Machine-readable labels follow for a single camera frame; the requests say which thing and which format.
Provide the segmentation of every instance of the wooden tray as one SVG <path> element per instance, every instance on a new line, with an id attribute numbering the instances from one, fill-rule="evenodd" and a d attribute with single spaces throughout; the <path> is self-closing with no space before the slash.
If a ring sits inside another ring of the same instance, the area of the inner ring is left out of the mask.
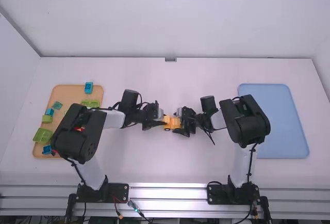
<path id="1" fill-rule="evenodd" d="M 85 94 L 85 85 L 57 85 L 53 88 L 51 97 L 49 98 L 47 108 L 51 108 L 55 101 L 58 101 L 63 104 L 60 110 L 55 110 L 53 115 L 53 121 L 52 123 L 42 123 L 40 127 L 44 129 L 48 129 L 51 131 L 55 131 L 59 123 L 61 122 L 62 118 L 64 117 L 64 112 L 66 112 L 71 104 L 78 103 L 80 104 L 82 100 L 89 99 L 89 100 L 98 100 L 100 102 L 100 105 L 102 103 L 103 98 L 103 88 L 99 85 L 93 86 L 93 92 L 92 94 Z M 55 156 L 44 155 L 42 154 L 43 146 L 49 145 L 49 143 L 46 144 L 40 144 L 38 142 L 35 142 L 35 146 L 33 148 L 32 154 L 35 158 L 60 158 L 58 154 Z"/>

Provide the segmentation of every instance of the connector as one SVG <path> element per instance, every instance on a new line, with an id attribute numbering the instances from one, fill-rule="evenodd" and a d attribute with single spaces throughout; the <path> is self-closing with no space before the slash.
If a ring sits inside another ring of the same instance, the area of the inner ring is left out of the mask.
<path id="1" fill-rule="evenodd" d="M 116 213 L 117 213 L 117 215 L 118 215 L 118 218 L 120 219 L 120 220 L 122 220 L 124 217 L 119 213 L 119 211 L 118 210 L 116 210 L 115 211 Z"/>
<path id="2" fill-rule="evenodd" d="M 141 214 L 139 207 L 132 200 L 129 200 L 127 202 L 127 205 L 130 206 L 131 208 L 133 208 L 134 211 L 137 212 L 138 214 Z"/>

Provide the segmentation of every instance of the green block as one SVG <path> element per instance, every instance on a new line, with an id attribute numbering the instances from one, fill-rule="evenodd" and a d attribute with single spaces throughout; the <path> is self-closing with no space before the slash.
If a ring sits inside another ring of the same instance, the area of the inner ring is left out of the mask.
<path id="1" fill-rule="evenodd" d="M 89 106 L 91 108 L 98 108 L 100 106 L 100 102 L 98 100 L 89 101 Z"/>
<path id="2" fill-rule="evenodd" d="M 89 108 L 98 108 L 100 106 L 100 102 L 98 100 L 88 100 L 84 99 L 81 101 L 82 105 L 89 107 Z"/>
<path id="3" fill-rule="evenodd" d="M 87 99 L 84 99 L 84 100 L 82 100 L 81 101 L 81 103 L 80 104 L 82 104 L 82 105 L 84 105 L 84 106 L 87 106 L 88 107 L 88 105 L 89 105 L 89 101 L 87 100 Z"/>
<path id="4" fill-rule="evenodd" d="M 41 144 L 45 144 L 45 143 L 49 142 L 52 135 L 53 135 L 53 131 L 43 129 L 40 127 L 40 128 L 38 128 L 35 136 L 33 137 L 33 141 L 39 142 Z"/>
<path id="5" fill-rule="evenodd" d="M 61 104 L 60 102 L 56 101 L 56 102 L 53 104 L 53 108 L 54 108 L 54 109 L 60 109 L 60 108 L 62 108 L 62 105 L 63 105 L 63 104 Z"/>
<path id="6" fill-rule="evenodd" d="M 53 117 L 50 115 L 42 116 L 42 123 L 51 123 L 53 121 Z"/>

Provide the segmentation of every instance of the black cable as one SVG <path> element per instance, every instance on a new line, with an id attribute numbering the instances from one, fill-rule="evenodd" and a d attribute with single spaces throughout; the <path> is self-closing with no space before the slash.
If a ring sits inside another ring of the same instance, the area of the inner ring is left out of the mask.
<path id="1" fill-rule="evenodd" d="M 232 99 L 232 101 L 234 101 L 235 99 L 241 99 L 242 97 L 234 97 L 233 99 Z"/>
<path id="2" fill-rule="evenodd" d="M 215 142 L 214 142 L 214 140 L 213 140 L 213 138 L 212 138 L 212 136 L 211 136 L 211 132 L 210 132 L 209 130 L 207 130 L 206 128 L 204 128 L 203 126 L 201 126 L 201 125 L 199 124 L 199 122 L 197 121 L 196 118 L 193 118 L 193 117 L 184 117 L 184 119 L 191 119 L 191 120 L 195 121 L 195 124 L 196 124 L 201 130 L 204 131 L 204 133 L 205 133 L 205 134 L 208 136 L 208 138 L 212 141 L 213 145 L 216 145 Z"/>
<path id="3" fill-rule="evenodd" d="M 245 221 L 246 219 L 248 219 L 248 217 L 249 217 L 250 214 L 251 214 L 251 210 L 252 210 L 252 204 L 250 205 L 250 210 L 249 210 L 248 214 L 247 214 L 243 219 L 241 219 L 240 221 L 238 221 L 238 222 L 236 222 L 236 223 L 234 223 L 234 224 L 242 223 L 243 221 Z"/>
<path id="4" fill-rule="evenodd" d="M 247 181 L 249 182 L 250 181 L 250 176 L 251 176 L 251 167 L 252 167 L 252 157 L 253 157 L 253 152 L 255 152 L 255 147 L 258 145 L 258 143 L 255 143 L 252 147 L 252 149 L 250 150 L 250 163 L 249 163 L 249 171 L 247 172 Z"/>
<path id="5" fill-rule="evenodd" d="M 148 220 L 142 213 L 140 213 L 140 216 L 145 219 L 149 224 L 152 224 L 152 222 L 150 220 Z"/>
<path id="6" fill-rule="evenodd" d="M 85 206 L 85 210 L 84 210 L 84 213 L 82 214 L 82 217 L 84 217 L 85 213 L 86 213 L 86 202 L 84 202 L 84 206 Z"/>
<path id="7" fill-rule="evenodd" d="M 78 176 L 80 177 L 81 181 L 83 182 L 83 184 L 87 185 L 85 179 L 83 178 L 83 176 L 80 174 L 80 171 L 78 170 L 77 164 L 68 158 L 64 158 L 64 159 L 71 163 L 71 166 L 74 167 L 74 169 L 76 170 L 76 172 L 77 172 Z"/>
<path id="8" fill-rule="evenodd" d="M 139 109 L 141 109 L 141 107 L 142 107 L 142 95 L 139 93 L 139 96 L 140 96 L 140 100 L 141 100 Z"/>
<path id="9" fill-rule="evenodd" d="M 135 126 L 136 124 L 138 124 L 138 123 L 135 122 L 135 123 L 133 123 L 133 124 L 131 124 L 131 125 L 129 125 L 129 126 L 126 126 L 126 127 L 133 127 L 133 126 Z"/>
<path id="10" fill-rule="evenodd" d="M 24 221 L 27 221 L 30 216 L 25 217 L 23 220 L 21 220 L 18 224 L 22 224 Z"/>

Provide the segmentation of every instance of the blue tray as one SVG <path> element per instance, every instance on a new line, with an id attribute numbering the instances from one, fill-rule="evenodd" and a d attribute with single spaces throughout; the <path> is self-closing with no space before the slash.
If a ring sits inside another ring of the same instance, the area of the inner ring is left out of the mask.
<path id="1" fill-rule="evenodd" d="M 283 84 L 242 84 L 240 96 L 251 94 L 271 124 L 258 158 L 306 158 L 309 148 L 291 91 Z"/>

